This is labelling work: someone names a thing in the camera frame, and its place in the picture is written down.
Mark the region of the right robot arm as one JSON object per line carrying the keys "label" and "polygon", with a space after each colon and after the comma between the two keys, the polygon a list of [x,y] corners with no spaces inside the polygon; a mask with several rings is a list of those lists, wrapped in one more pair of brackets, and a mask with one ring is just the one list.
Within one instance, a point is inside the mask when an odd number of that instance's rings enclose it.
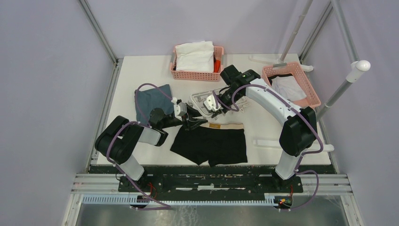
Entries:
{"label": "right robot arm", "polygon": [[282,126],[279,144],[283,152],[275,168],[272,187],[277,192],[286,191],[303,156],[313,142],[320,139],[317,133],[316,114],[311,107],[302,108],[274,91],[257,72],[249,69],[240,72],[230,65],[221,72],[226,84],[222,94],[213,92],[203,101],[205,109],[216,117],[228,111],[239,110],[236,101],[247,97],[269,112]]}

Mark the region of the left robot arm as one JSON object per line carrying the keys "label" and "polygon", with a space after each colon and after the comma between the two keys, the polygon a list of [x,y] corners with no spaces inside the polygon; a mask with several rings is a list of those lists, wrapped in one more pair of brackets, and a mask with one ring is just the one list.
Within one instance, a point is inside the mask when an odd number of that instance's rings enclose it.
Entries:
{"label": "left robot arm", "polygon": [[119,115],[95,141],[96,151],[130,177],[131,187],[138,192],[147,188],[148,179],[143,176],[145,169],[133,156],[137,143],[161,146],[168,137],[165,128],[182,126],[185,130],[193,130],[208,120],[186,103],[178,103],[170,114],[165,114],[161,108],[153,109],[148,122],[149,125],[144,126]]}

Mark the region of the pink basket with underwear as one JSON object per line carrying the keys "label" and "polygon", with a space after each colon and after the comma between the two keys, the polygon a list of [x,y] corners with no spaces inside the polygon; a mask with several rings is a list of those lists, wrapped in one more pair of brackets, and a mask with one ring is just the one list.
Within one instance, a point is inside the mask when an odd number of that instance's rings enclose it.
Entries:
{"label": "pink basket with underwear", "polygon": [[288,62],[262,68],[262,79],[272,90],[292,103],[316,108],[321,101],[298,62]]}

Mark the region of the black underwear beige waistband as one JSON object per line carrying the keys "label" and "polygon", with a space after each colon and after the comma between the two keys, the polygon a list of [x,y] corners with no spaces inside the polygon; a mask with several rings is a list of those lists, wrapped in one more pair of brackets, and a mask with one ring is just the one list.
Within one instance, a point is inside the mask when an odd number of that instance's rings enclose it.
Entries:
{"label": "black underwear beige waistband", "polygon": [[244,125],[205,123],[190,131],[180,128],[170,151],[197,165],[247,163]]}

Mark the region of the pink basket with white cloth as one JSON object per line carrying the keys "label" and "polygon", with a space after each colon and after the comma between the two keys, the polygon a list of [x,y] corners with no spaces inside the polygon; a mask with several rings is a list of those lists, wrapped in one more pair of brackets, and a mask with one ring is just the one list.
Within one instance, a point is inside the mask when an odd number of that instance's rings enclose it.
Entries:
{"label": "pink basket with white cloth", "polygon": [[176,49],[173,49],[172,57],[169,65],[169,70],[172,77],[175,80],[190,80],[190,81],[212,81],[217,82],[221,79],[221,72],[224,69],[223,66],[224,58],[224,47],[214,46],[214,59],[218,62],[218,72],[206,73],[206,72],[190,72],[190,71],[176,71]]}

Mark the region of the white clip hanger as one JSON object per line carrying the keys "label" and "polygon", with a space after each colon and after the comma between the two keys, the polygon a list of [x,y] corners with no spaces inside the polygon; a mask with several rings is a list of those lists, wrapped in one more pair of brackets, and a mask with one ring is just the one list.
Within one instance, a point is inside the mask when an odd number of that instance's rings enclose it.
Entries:
{"label": "white clip hanger", "polygon": [[[189,101],[189,103],[205,118],[211,118],[211,116],[213,115],[213,113],[208,112],[208,110],[204,106],[204,102],[210,95],[212,95],[212,90],[195,93],[190,96],[191,100]],[[236,101],[236,105],[238,106],[239,111],[243,113],[244,109],[250,106],[250,103],[246,97],[242,97],[238,101]]]}

